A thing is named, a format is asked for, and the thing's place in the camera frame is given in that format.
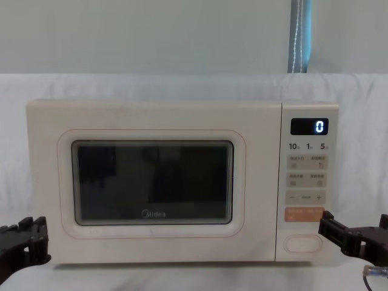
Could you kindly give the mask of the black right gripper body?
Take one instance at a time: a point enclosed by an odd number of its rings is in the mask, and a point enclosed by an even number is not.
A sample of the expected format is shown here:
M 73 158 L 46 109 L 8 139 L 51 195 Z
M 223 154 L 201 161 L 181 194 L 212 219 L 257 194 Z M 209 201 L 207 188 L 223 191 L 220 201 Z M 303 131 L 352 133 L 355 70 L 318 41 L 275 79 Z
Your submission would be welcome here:
M 362 227 L 360 258 L 375 266 L 387 265 L 387 229 Z

